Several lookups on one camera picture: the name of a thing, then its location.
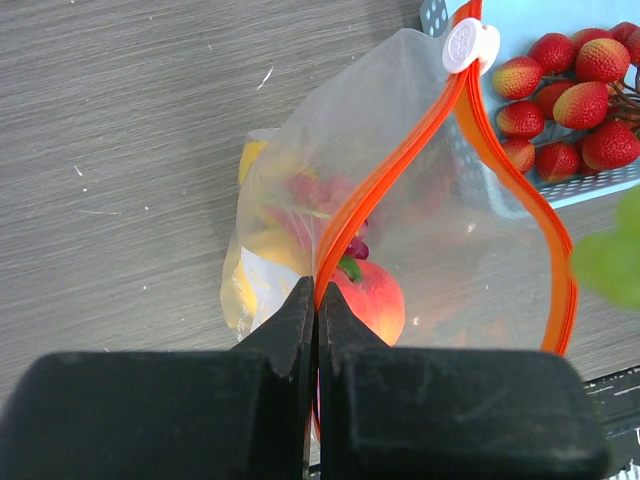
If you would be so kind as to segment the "purple grape bunch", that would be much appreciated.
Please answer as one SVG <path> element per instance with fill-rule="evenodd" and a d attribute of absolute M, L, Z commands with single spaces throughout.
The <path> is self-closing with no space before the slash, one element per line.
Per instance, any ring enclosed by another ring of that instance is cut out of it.
<path fill-rule="evenodd" d="M 354 189 L 353 182 L 343 175 L 323 180 L 312 172 L 294 175 L 285 182 L 285 187 L 302 209 L 301 214 L 311 221 L 316 238 Z"/>

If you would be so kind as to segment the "yellow apple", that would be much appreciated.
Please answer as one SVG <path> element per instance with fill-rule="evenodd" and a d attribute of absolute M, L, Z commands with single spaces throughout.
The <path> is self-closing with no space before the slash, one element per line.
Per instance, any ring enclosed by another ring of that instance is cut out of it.
<path fill-rule="evenodd" d="M 260 152 L 268 144 L 265 140 L 255 140 L 247 142 L 241 154 L 238 167 L 238 185 L 241 186 Z"/>

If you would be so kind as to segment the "orange pink peach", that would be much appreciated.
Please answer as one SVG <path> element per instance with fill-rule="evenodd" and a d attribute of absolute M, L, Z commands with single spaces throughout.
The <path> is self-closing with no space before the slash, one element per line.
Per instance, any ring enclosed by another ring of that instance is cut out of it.
<path fill-rule="evenodd" d="M 405 327 L 405 301 L 387 270 L 368 260 L 343 257 L 331 281 L 358 319 L 387 345 L 397 343 Z"/>

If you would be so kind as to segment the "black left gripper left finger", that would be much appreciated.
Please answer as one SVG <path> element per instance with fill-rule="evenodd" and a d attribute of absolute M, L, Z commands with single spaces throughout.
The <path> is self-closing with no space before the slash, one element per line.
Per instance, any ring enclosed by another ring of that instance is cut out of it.
<path fill-rule="evenodd" d="M 302 479 L 313 282 L 227 351 L 55 352 L 1 414 L 5 479 Z"/>

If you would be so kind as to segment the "clear zip top bag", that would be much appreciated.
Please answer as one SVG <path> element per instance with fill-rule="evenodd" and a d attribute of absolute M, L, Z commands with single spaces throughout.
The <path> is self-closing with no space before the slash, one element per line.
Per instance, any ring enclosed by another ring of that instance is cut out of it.
<path fill-rule="evenodd" d="M 577 309 L 571 241 L 557 214 L 505 155 L 483 80 L 500 32 L 479 1 L 437 1 L 311 92 L 278 128 L 239 186 L 240 241 L 283 230 L 310 254 L 322 298 L 343 257 L 368 260 L 400 285 L 405 327 L 395 345 L 564 354 Z M 524 212 L 496 213 L 459 192 L 455 127 Z M 314 236 L 285 182 L 302 172 L 353 182 Z"/>

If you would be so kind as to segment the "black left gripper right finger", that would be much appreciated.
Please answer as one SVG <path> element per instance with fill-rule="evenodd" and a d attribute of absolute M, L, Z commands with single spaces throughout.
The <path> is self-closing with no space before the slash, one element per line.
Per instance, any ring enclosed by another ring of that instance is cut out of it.
<path fill-rule="evenodd" d="M 326 479 L 598 479 L 609 450 L 581 379 L 529 350 L 386 345 L 330 286 L 319 328 Z"/>

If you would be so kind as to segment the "red strawberry bunch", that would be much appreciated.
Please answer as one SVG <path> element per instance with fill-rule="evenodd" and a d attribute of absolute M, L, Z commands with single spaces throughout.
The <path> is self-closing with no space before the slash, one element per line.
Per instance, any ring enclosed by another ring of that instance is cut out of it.
<path fill-rule="evenodd" d="M 502 148 L 521 174 L 546 183 L 616 170 L 639 157 L 639 27 L 548 33 L 494 72 L 506 100 L 496 115 Z"/>

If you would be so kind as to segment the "green grape bunch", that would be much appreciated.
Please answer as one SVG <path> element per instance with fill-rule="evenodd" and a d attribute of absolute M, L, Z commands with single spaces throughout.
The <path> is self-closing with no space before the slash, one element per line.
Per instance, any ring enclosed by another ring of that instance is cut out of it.
<path fill-rule="evenodd" d="M 639 309 L 639 187 L 626 191 L 615 227 L 578 241 L 571 255 L 577 282 L 612 304 Z"/>

